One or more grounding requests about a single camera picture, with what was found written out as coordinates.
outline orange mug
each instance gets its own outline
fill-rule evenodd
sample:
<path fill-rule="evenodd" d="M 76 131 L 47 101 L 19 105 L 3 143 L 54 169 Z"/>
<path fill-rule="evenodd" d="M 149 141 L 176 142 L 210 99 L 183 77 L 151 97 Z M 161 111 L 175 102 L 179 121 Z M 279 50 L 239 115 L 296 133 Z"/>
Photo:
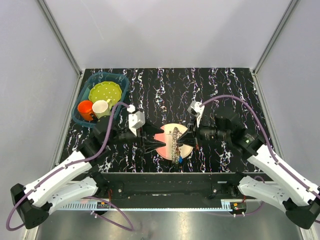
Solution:
<path fill-rule="evenodd" d="M 93 102 L 84 100 L 78 105 L 78 112 L 81 114 L 84 120 L 92 121 L 96 118 L 94 111 L 92 110 Z"/>

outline mug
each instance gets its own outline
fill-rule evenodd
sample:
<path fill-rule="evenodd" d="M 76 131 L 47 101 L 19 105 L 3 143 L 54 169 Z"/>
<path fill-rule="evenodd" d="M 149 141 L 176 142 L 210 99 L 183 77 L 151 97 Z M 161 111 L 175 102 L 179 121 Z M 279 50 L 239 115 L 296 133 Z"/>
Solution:
<path fill-rule="evenodd" d="M 99 119 L 103 116 L 110 116 L 111 115 L 111 107 L 112 101 L 108 99 L 105 100 L 98 100 L 92 105 L 92 110 L 96 117 Z"/>
<path fill-rule="evenodd" d="M 86 121 L 92 121 L 93 119 L 96 119 L 95 113 L 92 110 L 93 103 L 89 100 L 84 100 L 79 103 L 78 105 L 78 112 L 81 114 L 84 120 Z"/>

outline metal floor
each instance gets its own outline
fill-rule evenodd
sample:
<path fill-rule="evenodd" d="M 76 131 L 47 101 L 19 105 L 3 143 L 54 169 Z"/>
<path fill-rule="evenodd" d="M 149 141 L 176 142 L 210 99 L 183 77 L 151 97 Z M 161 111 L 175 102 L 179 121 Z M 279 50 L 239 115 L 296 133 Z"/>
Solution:
<path fill-rule="evenodd" d="M 254 210 L 258 203 L 248 203 Z M 126 212 L 136 231 L 128 232 L 95 219 L 88 212 L 56 211 L 38 230 L 37 240 L 301 240 L 300 229 L 277 208 L 265 204 L 248 217 L 213 216 L 207 212 Z M 105 217 L 129 226 L 123 217 Z"/>

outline blue bin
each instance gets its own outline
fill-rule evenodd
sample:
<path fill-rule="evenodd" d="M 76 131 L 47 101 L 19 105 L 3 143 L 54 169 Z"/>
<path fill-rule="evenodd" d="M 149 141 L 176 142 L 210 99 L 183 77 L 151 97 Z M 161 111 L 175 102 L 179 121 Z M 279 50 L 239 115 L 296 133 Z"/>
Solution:
<path fill-rule="evenodd" d="M 75 101 L 75 104 L 72 109 L 72 119 L 75 123 L 87 127 L 87 128 L 93 128 L 96 125 L 96 120 L 93 121 L 86 121 L 83 119 L 83 117 L 78 112 L 78 105 L 84 100 L 88 100 L 90 90 L 99 83 L 102 82 L 114 82 L 118 84 L 122 90 L 122 96 L 121 96 L 121 102 L 124 101 L 126 94 L 129 89 L 129 80 L 126 76 L 122 74 L 114 74 L 109 72 L 97 72 L 93 74 L 89 79 L 86 81 L 85 85 L 83 86 L 83 89 L 81 90 L 78 98 Z M 119 115 L 119 112 L 121 110 L 121 107 L 118 107 L 114 114 L 114 119 Z"/>

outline marble pattern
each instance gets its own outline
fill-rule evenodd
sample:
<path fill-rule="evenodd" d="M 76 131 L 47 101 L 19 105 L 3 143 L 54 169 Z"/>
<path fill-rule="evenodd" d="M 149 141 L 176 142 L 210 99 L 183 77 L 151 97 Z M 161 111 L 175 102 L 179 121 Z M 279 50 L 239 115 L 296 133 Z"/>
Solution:
<path fill-rule="evenodd" d="M 187 126 L 191 120 L 187 108 L 192 101 L 204 102 L 222 94 L 237 96 L 249 103 L 260 118 L 269 136 L 264 114 L 259 103 L 257 90 L 248 68 L 126 68 L 87 69 L 82 86 L 89 76 L 96 72 L 110 72 L 125 75 L 130 82 L 125 102 L 133 104 L 144 112 L 146 118 L 161 127 L 164 124 L 179 123 Z M 230 107 L 238 113 L 247 128 L 259 131 L 258 125 L 243 104 L 232 99 L 215 101 L 206 106 L 203 119 L 210 123 L 214 110 Z M 117 125 L 124 127 L 128 113 L 122 109 Z M 61 161 L 76 150 L 89 135 L 91 129 L 70 122 L 64 143 Z M 108 146 L 109 155 L 102 172 L 258 172 L 259 169 L 239 155 L 232 153 L 225 142 L 213 142 L 203 146 L 183 160 L 183 166 L 176 168 L 171 161 L 163 159 L 156 151 L 143 154 L 136 144 Z"/>

